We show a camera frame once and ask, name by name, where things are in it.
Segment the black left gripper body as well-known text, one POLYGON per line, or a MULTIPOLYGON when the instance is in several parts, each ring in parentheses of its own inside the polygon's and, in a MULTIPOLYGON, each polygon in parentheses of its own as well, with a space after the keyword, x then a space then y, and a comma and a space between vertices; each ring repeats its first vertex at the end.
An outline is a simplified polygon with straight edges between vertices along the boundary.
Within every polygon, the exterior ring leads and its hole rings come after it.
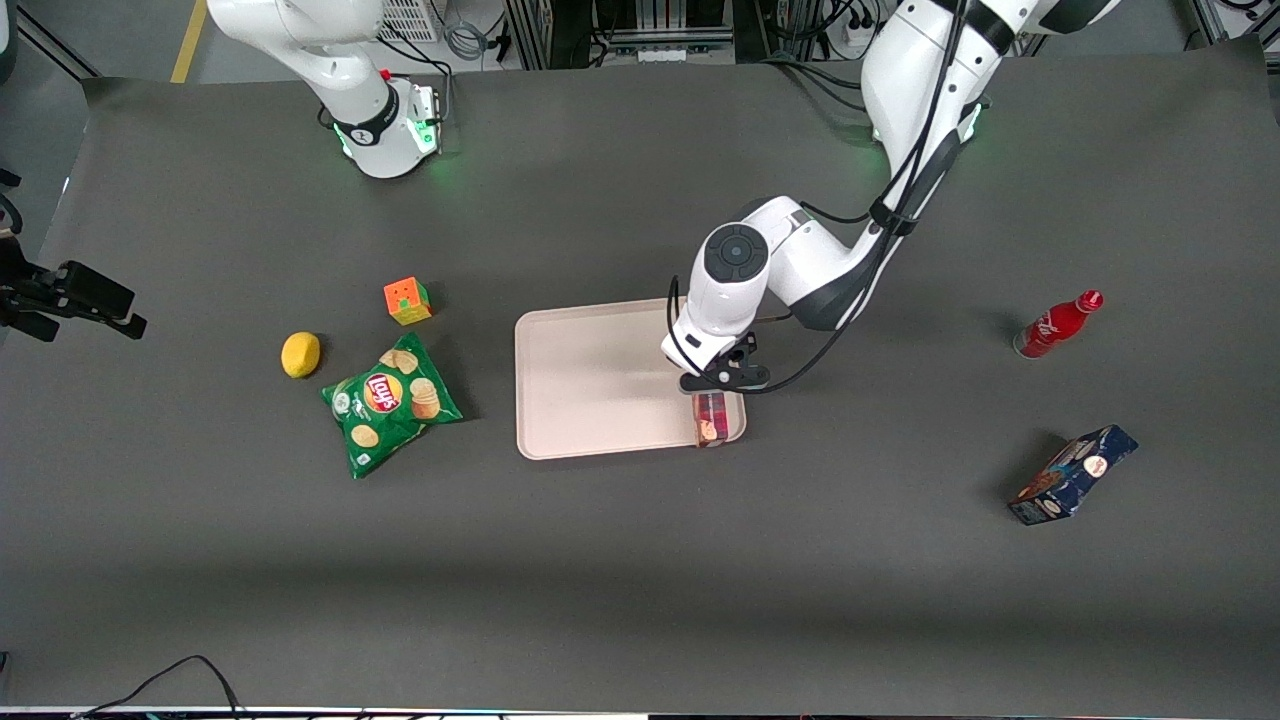
POLYGON ((723 386, 724 388, 737 391, 737 369, 759 368, 753 361, 753 355, 756 350, 756 337, 754 334, 744 334, 726 351, 713 359, 708 364, 705 373, 714 380, 717 387, 723 386))

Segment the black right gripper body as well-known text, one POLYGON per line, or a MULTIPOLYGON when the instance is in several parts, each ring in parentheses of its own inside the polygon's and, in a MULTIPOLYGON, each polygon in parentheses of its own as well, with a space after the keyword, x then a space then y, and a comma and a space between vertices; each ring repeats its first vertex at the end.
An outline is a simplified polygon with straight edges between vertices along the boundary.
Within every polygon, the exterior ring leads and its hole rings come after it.
POLYGON ((1 233, 1 287, 4 293, 37 304, 59 306, 63 296, 56 272, 29 261, 13 232, 1 233))

